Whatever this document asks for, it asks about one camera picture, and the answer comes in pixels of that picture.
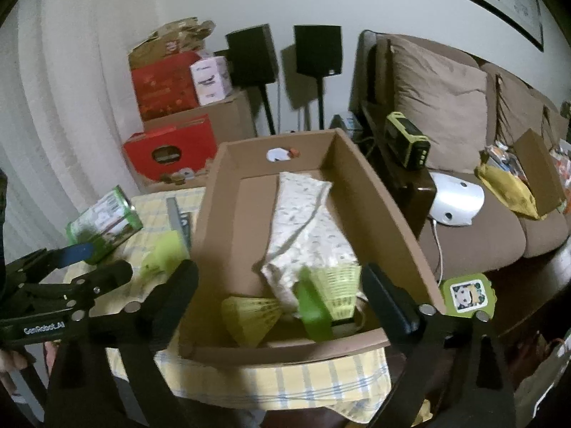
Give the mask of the person's left hand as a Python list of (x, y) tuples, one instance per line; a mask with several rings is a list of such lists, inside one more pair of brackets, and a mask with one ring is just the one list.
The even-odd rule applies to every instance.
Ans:
[[(45, 342), (44, 346), (44, 362), (48, 375), (52, 372), (52, 367), (58, 352), (59, 344), (57, 342)], [(31, 357), (25, 357), (17, 351), (1, 351), (1, 383), (10, 395), (16, 393), (15, 383), (12, 381), (10, 373), (15, 370), (25, 369), (31, 362)]]

